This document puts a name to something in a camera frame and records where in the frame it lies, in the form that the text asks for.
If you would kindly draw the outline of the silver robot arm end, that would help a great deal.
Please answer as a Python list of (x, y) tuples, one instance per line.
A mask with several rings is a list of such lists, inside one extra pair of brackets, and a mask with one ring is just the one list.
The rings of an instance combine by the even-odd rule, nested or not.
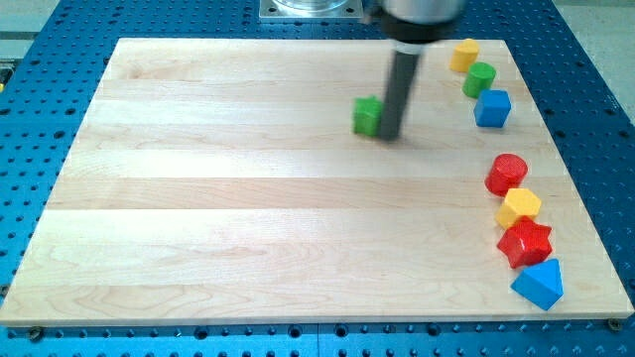
[(447, 39), (464, 13), (465, 0), (369, 1), (361, 22), (377, 21), (399, 54), (418, 56), (426, 45)]

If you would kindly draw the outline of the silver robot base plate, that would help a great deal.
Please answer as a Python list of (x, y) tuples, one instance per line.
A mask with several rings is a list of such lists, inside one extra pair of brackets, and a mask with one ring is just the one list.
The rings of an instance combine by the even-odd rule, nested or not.
[(268, 21), (291, 19), (356, 19), (363, 14), (361, 0), (260, 0), (259, 18)]

